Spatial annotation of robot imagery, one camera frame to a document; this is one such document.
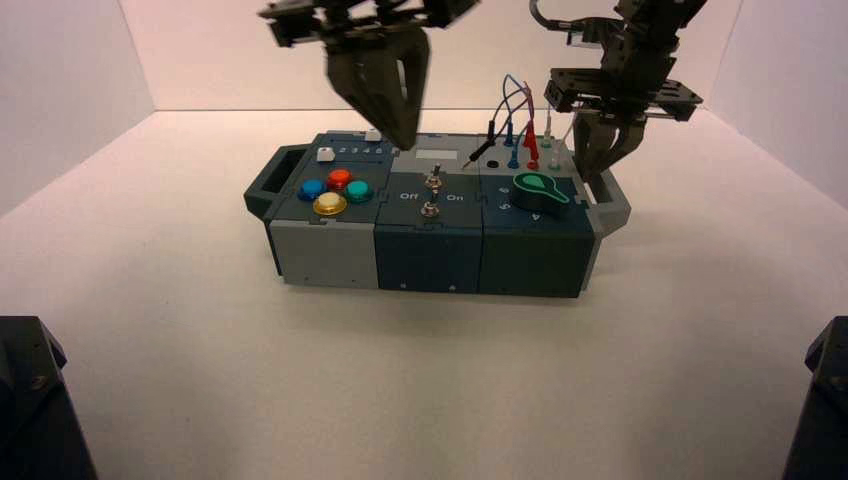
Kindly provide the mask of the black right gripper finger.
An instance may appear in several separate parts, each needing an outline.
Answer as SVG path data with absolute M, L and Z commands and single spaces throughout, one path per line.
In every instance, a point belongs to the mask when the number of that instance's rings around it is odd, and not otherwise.
M 645 127 L 645 121 L 613 126 L 610 130 L 610 139 L 603 147 L 598 160 L 598 173 L 607 171 L 635 151 L 643 141 Z
M 584 182 L 607 170 L 611 165 L 611 147 L 615 127 L 601 117 L 577 117 L 574 125 L 574 163 Z

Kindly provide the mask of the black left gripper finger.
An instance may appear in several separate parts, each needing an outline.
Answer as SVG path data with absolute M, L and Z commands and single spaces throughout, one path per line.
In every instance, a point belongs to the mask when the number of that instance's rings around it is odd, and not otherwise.
M 430 46 L 422 29 L 402 31 L 397 62 L 403 66 L 402 106 L 398 119 L 398 143 L 415 143 L 430 60 Z
M 395 147 L 416 144 L 416 46 L 329 49 L 327 76 L 335 92 Z

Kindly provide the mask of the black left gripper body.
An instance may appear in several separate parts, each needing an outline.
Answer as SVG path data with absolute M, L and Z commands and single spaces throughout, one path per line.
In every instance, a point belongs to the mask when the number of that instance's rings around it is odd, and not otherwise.
M 356 15 L 361 1 L 271 1 L 259 12 L 278 46 L 322 42 L 332 53 L 392 50 L 397 54 L 429 50 L 426 31 L 445 29 L 475 8 L 476 1 L 434 0 L 410 6 L 406 1 L 369 1 L 370 11 Z

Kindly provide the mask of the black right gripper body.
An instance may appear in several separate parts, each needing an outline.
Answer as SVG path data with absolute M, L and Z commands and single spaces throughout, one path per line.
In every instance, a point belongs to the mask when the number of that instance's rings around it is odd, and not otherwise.
M 575 121 L 604 126 L 641 125 L 649 118 L 686 122 L 703 99 L 669 74 L 674 58 L 606 63 L 601 68 L 553 68 L 545 89 L 549 105 Z

